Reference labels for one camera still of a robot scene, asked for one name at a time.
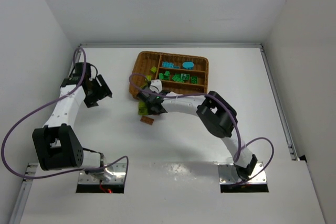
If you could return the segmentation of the brown lego brick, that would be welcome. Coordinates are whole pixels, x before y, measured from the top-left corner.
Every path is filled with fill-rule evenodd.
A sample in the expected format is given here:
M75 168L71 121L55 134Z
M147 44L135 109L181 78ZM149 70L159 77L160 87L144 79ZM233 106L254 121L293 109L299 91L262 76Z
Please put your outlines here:
M154 119L152 119L152 118L150 118L148 116L143 115L143 116L141 116L140 121L143 122L143 123L145 123L145 124L152 125L153 122L154 122Z

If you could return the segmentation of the green long lego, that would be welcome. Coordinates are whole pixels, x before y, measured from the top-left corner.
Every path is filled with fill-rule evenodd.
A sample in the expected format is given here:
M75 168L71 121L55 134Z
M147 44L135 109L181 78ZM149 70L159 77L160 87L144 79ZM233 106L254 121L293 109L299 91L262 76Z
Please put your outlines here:
M181 79L182 79L183 81L189 81L189 79L190 79L190 75L189 75L189 74L186 74L186 73L182 73L182 74L181 74Z

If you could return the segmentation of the green lego brick bottom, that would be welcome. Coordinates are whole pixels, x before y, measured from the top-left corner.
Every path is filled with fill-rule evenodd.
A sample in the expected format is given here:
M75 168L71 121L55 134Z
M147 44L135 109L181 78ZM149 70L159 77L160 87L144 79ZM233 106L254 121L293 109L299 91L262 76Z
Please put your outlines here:
M159 79L163 81L169 81L170 79L170 72L169 71L163 71L159 73Z

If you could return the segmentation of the green long lego brick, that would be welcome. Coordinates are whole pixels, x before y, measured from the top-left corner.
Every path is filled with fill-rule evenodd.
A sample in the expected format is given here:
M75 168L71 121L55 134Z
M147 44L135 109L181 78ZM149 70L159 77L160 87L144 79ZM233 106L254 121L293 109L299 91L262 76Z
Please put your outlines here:
M178 74L175 74L175 75L172 77L172 81L174 81L174 82L181 82L181 83L184 82L184 81L181 79L181 76L178 75Z

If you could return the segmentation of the small lime lego brick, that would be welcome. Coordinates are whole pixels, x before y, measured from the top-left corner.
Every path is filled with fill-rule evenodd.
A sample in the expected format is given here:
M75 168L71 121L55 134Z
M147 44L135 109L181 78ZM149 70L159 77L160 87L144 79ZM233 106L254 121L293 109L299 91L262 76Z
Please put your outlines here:
M157 67L152 67L152 68L150 69L150 71L151 71L152 73L156 73L156 72L157 72Z

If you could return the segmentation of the lime green lego brick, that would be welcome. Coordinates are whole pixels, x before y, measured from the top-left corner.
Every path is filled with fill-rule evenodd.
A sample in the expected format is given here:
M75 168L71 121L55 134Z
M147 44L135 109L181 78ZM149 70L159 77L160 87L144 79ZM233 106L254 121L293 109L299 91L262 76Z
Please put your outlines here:
M148 88L147 84L144 84L143 86L140 87L141 90L146 90Z

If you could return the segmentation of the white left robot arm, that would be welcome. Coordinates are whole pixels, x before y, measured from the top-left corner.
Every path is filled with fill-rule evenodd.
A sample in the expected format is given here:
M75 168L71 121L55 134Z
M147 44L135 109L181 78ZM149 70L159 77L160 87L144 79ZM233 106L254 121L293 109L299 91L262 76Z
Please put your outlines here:
M43 127L34 129L32 138L42 170L67 168L98 168L103 166L103 154L83 148L73 126L82 104L88 108L112 97L112 92L100 74L94 77L90 63L76 63L70 76L60 86L60 101Z

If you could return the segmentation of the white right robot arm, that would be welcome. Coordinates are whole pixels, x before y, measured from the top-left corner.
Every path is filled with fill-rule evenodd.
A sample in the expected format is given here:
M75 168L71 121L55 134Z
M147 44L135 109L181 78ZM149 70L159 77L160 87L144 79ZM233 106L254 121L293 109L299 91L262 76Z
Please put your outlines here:
M238 176L247 180L252 174L257 158L242 141L236 111L217 92L182 95L144 88L137 97L146 104L150 114L180 112L199 117L211 135L221 139L229 150Z

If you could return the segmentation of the small green lego cube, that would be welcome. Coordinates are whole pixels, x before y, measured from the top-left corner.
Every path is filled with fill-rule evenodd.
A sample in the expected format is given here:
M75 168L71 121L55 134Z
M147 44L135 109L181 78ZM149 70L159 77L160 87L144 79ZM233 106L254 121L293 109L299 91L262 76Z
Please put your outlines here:
M198 84L198 77L191 77L191 84Z

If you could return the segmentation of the cyan oval lego piece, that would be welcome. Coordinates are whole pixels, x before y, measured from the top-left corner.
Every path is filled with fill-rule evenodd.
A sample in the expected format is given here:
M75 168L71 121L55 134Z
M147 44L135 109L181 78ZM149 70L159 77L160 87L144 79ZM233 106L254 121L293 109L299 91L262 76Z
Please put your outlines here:
M192 61L183 62L182 63L182 68L192 70L192 69L194 69L194 63Z

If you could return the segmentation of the cyan rectangular lego brick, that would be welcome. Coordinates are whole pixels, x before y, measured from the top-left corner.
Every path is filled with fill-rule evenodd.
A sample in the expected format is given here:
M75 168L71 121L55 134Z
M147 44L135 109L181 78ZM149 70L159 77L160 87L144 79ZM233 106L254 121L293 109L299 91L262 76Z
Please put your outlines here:
M163 68L174 68L174 64L171 62L162 62Z

